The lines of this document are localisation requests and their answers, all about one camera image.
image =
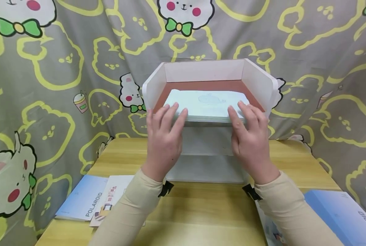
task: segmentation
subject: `blue polaroid box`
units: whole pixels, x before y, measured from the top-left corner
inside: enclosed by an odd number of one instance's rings
[[[341,191],[311,190],[306,202],[346,246],[366,246],[366,212]]]
[[[56,219],[90,221],[108,178],[84,175],[56,213]]]

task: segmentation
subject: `cartoon curtain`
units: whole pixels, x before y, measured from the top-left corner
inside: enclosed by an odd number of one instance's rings
[[[269,137],[366,210],[366,0],[0,0],[0,245],[34,245],[111,139],[146,137],[160,62],[239,58],[278,78]]]

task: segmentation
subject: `white box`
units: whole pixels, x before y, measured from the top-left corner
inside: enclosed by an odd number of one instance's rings
[[[154,109],[166,83],[224,80],[242,80],[269,116],[277,80],[249,59],[161,63],[142,86],[145,106]]]
[[[237,80],[242,81],[268,117],[278,93],[277,80],[249,59],[161,63],[143,84],[142,92],[146,108],[154,109],[167,83]],[[232,155],[230,124],[209,127],[206,122],[192,123],[188,122],[183,130],[183,152],[167,179],[248,183],[248,174]]]

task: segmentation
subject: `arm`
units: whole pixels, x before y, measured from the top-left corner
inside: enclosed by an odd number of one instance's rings
[[[233,107],[228,108],[233,133],[232,150],[255,181],[264,213],[281,229],[290,246],[343,245],[305,202],[302,192],[269,157],[268,119],[258,108],[238,103],[247,128]]]
[[[343,246],[339,238],[305,202],[304,195],[283,172],[268,184],[256,184],[259,206],[281,229],[290,246]]]
[[[147,216],[156,208],[161,189],[162,182],[152,180],[140,169],[94,234],[89,246],[131,245]]]
[[[131,245],[147,216],[156,208],[162,181],[182,151],[181,132],[188,111],[183,109],[175,124],[178,104],[165,105],[153,116],[147,112],[147,158],[91,239],[89,246]]]

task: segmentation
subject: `hand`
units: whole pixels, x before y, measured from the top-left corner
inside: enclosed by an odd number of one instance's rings
[[[269,183],[279,177],[280,172],[269,157],[268,119],[261,110],[251,104],[245,105],[240,101],[238,106],[245,116],[248,129],[235,109],[229,106],[232,151],[256,184]]]
[[[147,158],[142,172],[157,182],[163,181],[182,152],[182,131],[188,109],[183,109],[172,126],[178,106],[178,103],[172,107],[167,104],[155,115],[151,109],[147,111]]]

